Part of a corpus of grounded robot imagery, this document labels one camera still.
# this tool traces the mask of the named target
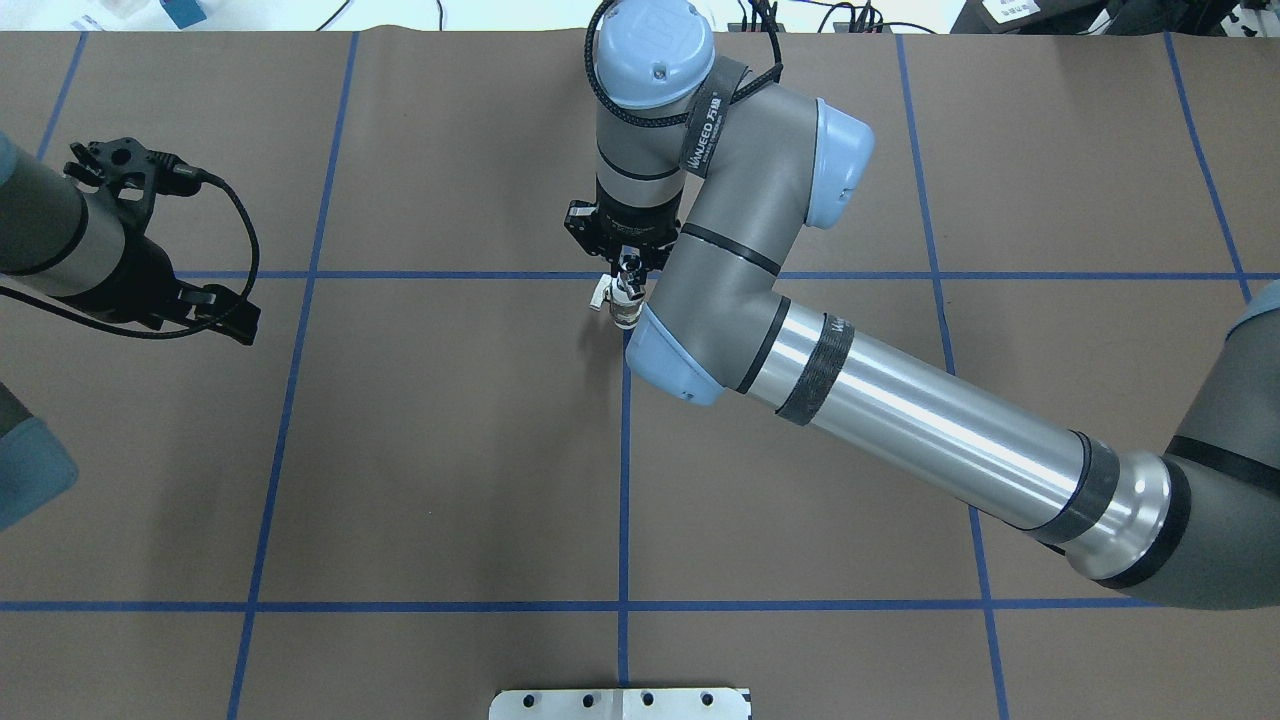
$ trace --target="light blue joint cap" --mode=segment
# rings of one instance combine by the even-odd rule
[[[648,305],[640,310],[640,322],[627,343],[627,365],[649,384],[694,405],[710,405],[724,392]]]
[[[804,224],[828,229],[840,220],[874,149],[872,128],[818,99],[818,147]]]
[[[1280,310],[1280,281],[1272,281],[1271,284],[1262,288],[1262,292],[1253,296],[1253,301],[1249,306],[1244,309],[1244,315],[1231,325],[1231,331],[1226,333],[1226,337],[1231,337],[1235,328],[1243,325],[1244,323],[1262,315],[1263,313],[1271,313],[1272,310]]]
[[[76,483],[76,462],[38,418],[0,437],[0,530]]]
[[[4,131],[0,131],[0,184],[9,182],[17,167],[18,146],[9,140]]]
[[[680,100],[716,63],[712,27],[687,0],[621,0],[604,14],[598,42],[600,85],[628,110]]]

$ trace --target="white metal plate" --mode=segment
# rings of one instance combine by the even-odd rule
[[[751,691],[507,691],[493,698],[489,720],[751,720]]]

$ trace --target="black cable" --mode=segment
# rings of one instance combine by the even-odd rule
[[[892,22],[892,23],[876,23],[876,24],[873,24],[872,27],[867,28],[867,29],[865,29],[865,31],[863,31],[863,32],[879,32],[879,29],[881,29],[881,28],[884,28],[884,27],[893,27],[893,26],[902,26],[902,27],[914,27],[915,29],[923,29],[924,32],[927,32],[927,33],[929,33],[929,35],[937,35],[937,32],[936,32],[936,31],[932,31],[932,29],[929,29],[929,28],[927,28],[927,27],[924,27],[924,26],[918,26],[918,24],[915,24],[915,23],[904,23],[904,22]]]
[[[244,232],[248,233],[250,264],[248,264],[248,277],[244,278],[244,288],[241,290],[239,295],[236,297],[236,301],[232,302],[230,307],[228,307],[227,310],[224,310],[218,316],[210,318],[207,320],[201,320],[198,323],[192,323],[191,320],[186,320],[186,319],[183,319],[183,320],[173,320],[174,323],[177,323],[179,325],[187,325],[187,329],[183,329],[183,331],[142,332],[142,331],[131,331],[128,328],[119,328],[119,327],[115,327],[115,325],[109,325],[106,323],[101,323],[99,320],[93,320],[91,318],[86,318],[84,315],[81,315],[78,313],[73,313],[73,311],[70,311],[70,310],[68,310],[65,307],[60,307],[60,306],[54,305],[51,302],[45,302],[44,300],[40,300],[38,297],[33,297],[31,295],[27,295],[24,292],[19,292],[17,290],[13,290],[13,288],[5,287],[5,286],[0,286],[0,296],[12,297],[12,299],[17,300],[18,302],[24,302],[27,305],[31,305],[32,307],[37,307],[37,309],[44,310],[46,313],[52,313],[54,315],[58,315],[59,318],[65,318],[65,319],[68,319],[68,320],[70,320],[73,323],[79,323],[81,325],[84,325],[87,328],[92,328],[95,331],[102,331],[102,332],[109,333],[109,334],[120,336],[120,337],[132,337],[132,338],[137,338],[137,340],[177,340],[179,337],[191,337],[191,336],[193,336],[196,333],[205,332],[205,331],[212,328],[214,325],[218,325],[219,323],[221,323],[227,318],[230,318],[232,313],[234,313],[236,310],[239,310],[239,306],[248,301],[248,293],[252,292],[253,283],[257,281],[257,265],[259,265],[259,261],[261,260],[261,249],[257,245],[257,232],[253,229],[253,222],[250,220],[250,218],[248,218],[248,210],[244,209],[244,204],[241,202],[241,199],[239,199],[239,196],[236,195],[236,191],[232,190],[232,187],[229,184],[227,184],[227,181],[224,181],[223,178],[220,178],[220,177],[218,177],[218,176],[215,176],[212,173],[205,172],[205,170],[200,170],[200,179],[202,179],[204,182],[207,182],[209,184],[211,184],[214,187],[218,187],[219,190],[221,190],[223,192],[227,193],[227,197],[229,197],[230,201],[232,201],[232,204],[236,205],[236,211],[239,213],[241,222],[244,223]]]
[[[836,3],[835,5],[829,5],[827,8],[827,14],[823,15],[822,17],[822,22],[818,23],[818,32],[822,32],[822,28],[827,27],[827,20],[831,18],[831,14],[835,13],[836,10],[841,9],[841,8],[847,8],[849,9],[849,26],[852,27],[852,24],[854,24],[854,13],[858,12],[858,8],[854,8],[852,3]]]
[[[347,9],[347,5],[351,5],[351,0],[343,0],[342,5],[337,10],[334,10],[332,15],[329,15],[329,19],[320,23],[320,27],[316,28],[316,32],[320,32],[321,29],[329,27],[329,23],[332,23],[338,15],[342,14],[343,10]]]
[[[754,8],[756,3],[762,3],[764,0],[749,1]],[[604,87],[600,85],[600,78],[595,74],[595,27],[600,24],[600,18],[604,17],[604,13],[608,12],[614,3],[617,3],[617,0],[602,0],[600,5],[595,8],[595,13],[591,15],[591,20],[586,26],[586,42],[582,47],[582,61],[586,65],[586,82],[591,86],[591,92],[605,110],[613,114],[614,118],[618,118],[627,124],[641,128],[666,128],[684,124],[689,119],[689,113],[680,113],[666,118],[641,118],[640,115],[628,113],[626,109],[611,100],[609,95],[604,92]],[[756,76],[756,78],[751,82],[737,88],[728,100],[730,105],[741,102],[742,100],[759,92],[765,85],[782,79],[782,47],[778,45],[778,26],[773,20],[772,15],[765,14],[764,29],[769,33],[769,45],[773,49],[773,67]]]

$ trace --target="blue tape line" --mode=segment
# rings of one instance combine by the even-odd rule
[[[243,279],[244,270],[180,270],[182,279]],[[929,281],[934,274],[943,281],[1231,281],[1236,273],[1162,273],[1162,272],[1074,272],[1074,270],[796,270],[783,272],[783,281]],[[260,270],[264,279],[305,279],[307,270]],[[317,270],[319,279],[445,279],[445,281],[595,281],[600,273],[572,270]],[[1280,273],[1244,273],[1249,281],[1280,279]]]
[[[1208,197],[1213,202],[1213,213],[1217,215],[1217,224],[1222,228],[1222,240],[1226,241],[1226,251],[1231,256],[1231,265],[1235,268],[1236,278],[1240,282],[1240,292],[1244,301],[1253,300],[1249,283],[1244,279],[1244,265],[1240,263],[1240,254],[1235,249],[1235,238],[1231,236],[1231,227],[1226,223],[1226,213],[1222,211],[1222,201],[1217,196],[1217,184],[1213,182],[1213,173],[1208,169],[1208,160],[1204,158],[1204,149],[1201,147],[1199,133],[1196,132],[1196,120],[1192,118],[1192,105],[1187,100],[1187,87],[1183,85],[1183,70],[1178,65],[1178,54],[1174,51],[1174,36],[1165,31],[1165,50],[1169,53],[1169,69],[1174,73],[1174,85],[1178,87],[1178,101],[1183,106],[1183,119],[1187,120],[1187,132],[1192,137],[1192,147],[1196,150],[1196,160],[1201,165],[1201,174],[1204,176],[1204,184],[1208,187]]]
[[[511,602],[413,602],[413,601],[365,601],[365,602],[259,602],[257,612],[269,614],[502,614],[502,612],[614,612],[618,603],[604,601],[511,601]]]
[[[67,76],[63,78],[63,87],[58,91],[58,101],[54,102],[54,111],[49,115],[49,124],[45,126],[45,136],[40,138],[40,147],[36,150],[36,159],[44,161],[49,152],[49,143],[54,140],[54,128],[58,127],[58,118],[63,114],[63,105],[67,104],[67,94],[72,90],[72,81],[76,79],[76,70],[79,68],[81,56],[84,55],[84,44],[88,33],[81,32],[81,38],[76,44],[76,53],[72,53],[72,63],[67,67]]]
[[[1160,605],[1132,597],[1051,597],[955,600],[650,600],[621,603],[613,600],[549,601],[260,601],[255,614],[521,614],[521,612],[901,612],[983,610],[1124,610]],[[0,612],[246,612],[247,602],[188,601],[0,601]]]
[[[911,159],[915,163],[915,187],[920,196],[920,217],[924,222],[924,245],[929,252],[929,272],[933,275],[933,302],[938,313],[938,331],[942,334],[942,356],[947,373],[956,374],[955,352],[951,347],[951,328],[947,324],[946,299],[942,295],[942,273],[938,265],[938,249],[933,238],[933,218],[929,214],[929,193],[924,184],[924,161],[920,158],[920,138],[915,123],[915,108],[911,102],[911,79],[906,64],[906,46],[902,36],[893,36],[897,45],[897,67],[902,76],[902,101],[906,104],[906,129],[911,137]],[[982,542],[982,527],[978,511],[969,509],[969,527],[973,534],[973,552],[977,560],[978,585],[982,591],[983,620],[987,625],[987,651],[991,656],[991,678],[996,691],[996,708],[1000,720],[1009,720],[1009,700],[1005,692],[1005,669],[1000,657],[1000,637],[996,633],[996,614],[991,609],[991,582],[987,575],[987,556]]]
[[[618,457],[618,687],[627,687],[630,678],[631,601],[631,368],[627,366],[627,345],[631,331],[622,333],[622,441]]]
[[[316,217],[316,233],[311,245],[311,264],[307,268],[307,284],[302,293],[302,310],[298,315],[298,329],[293,341],[293,359],[289,363],[289,378],[284,389],[284,407],[280,411],[280,425],[275,438],[271,475],[266,487],[266,501],[262,506],[262,521],[259,527],[257,551],[253,556],[253,574],[250,578],[248,587],[248,607],[244,611],[244,626],[241,632],[239,651],[236,656],[236,674],[232,679],[230,698],[227,702],[227,720],[236,720],[236,715],[239,712],[241,691],[244,687],[248,648],[253,639],[253,616],[257,610],[259,592],[262,585],[262,566],[266,562],[266,547],[271,537],[271,520],[275,514],[275,498],[280,486],[280,469],[284,465],[284,448],[289,436],[289,421],[293,418],[293,398],[298,387],[302,351],[306,346],[307,325],[311,318],[311,300],[315,295],[316,270],[320,266],[325,222],[329,217],[329,200],[333,195],[333,178],[338,169],[338,154],[342,150],[342,129],[347,119],[347,100],[351,97],[351,79],[356,69],[356,50],[358,46],[360,33],[353,32],[351,35],[351,46],[347,50],[347,68],[342,81],[342,96],[338,100],[338,118],[334,122],[333,141],[329,146],[329,167],[325,170],[324,191],[320,196],[320,211]]]
[[[920,138],[915,126],[915,108],[911,105],[911,79],[906,69],[906,47],[902,36],[893,36],[897,45],[897,68],[902,77],[902,101],[906,105],[906,131],[911,137],[911,160],[915,163],[915,191],[920,201],[920,219],[924,223],[924,247],[929,254],[929,277],[933,281],[933,302],[938,311],[938,331],[942,333],[942,356],[947,372],[956,372],[951,354],[951,327],[947,324],[946,304],[942,299],[942,277],[938,269],[938,249],[933,242],[933,215],[929,213],[929,193],[924,184],[924,161],[920,159]]]
[[[14,600],[0,601],[0,612],[244,612],[243,602]]]
[[[180,270],[174,273],[174,277],[179,279],[244,279],[248,275],[244,270]],[[306,270],[259,270],[259,279],[306,279],[308,273]]]
[[[978,589],[982,593],[982,618],[987,626],[987,653],[991,656],[991,678],[996,687],[996,711],[1000,720],[1009,720],[1009,694],[1005,689],[1005,662],[1000,656],[1000,634],[996,630],[996,612],[991,602],[991,574],[987,571],[987,546],[982,538],[982,519],[975,507],[969,509],[969,532],[973,536],[973,555],[978,566]]]
[[[320,270],[323,279],[598,281],[600,273],[522,270]]]

